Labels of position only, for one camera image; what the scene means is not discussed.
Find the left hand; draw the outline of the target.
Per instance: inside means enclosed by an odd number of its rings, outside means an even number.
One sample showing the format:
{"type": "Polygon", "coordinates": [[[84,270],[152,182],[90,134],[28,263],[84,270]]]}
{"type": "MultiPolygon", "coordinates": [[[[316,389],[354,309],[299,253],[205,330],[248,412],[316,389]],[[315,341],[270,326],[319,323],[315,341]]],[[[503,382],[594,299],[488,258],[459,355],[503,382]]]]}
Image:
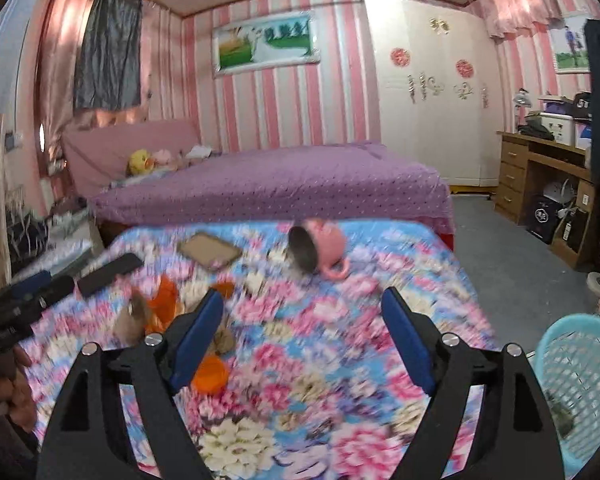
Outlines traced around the left hand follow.
{"type": "Polygon", "coordinates": [[[19,346],[14,348],[16,374],[14,379],[0,377],[0,403],[8,404],[8,414],[12,422],[30,434],[38,421],[38,412],[33,400],[26,369],[32,365],[27,352],[19,346]]]}

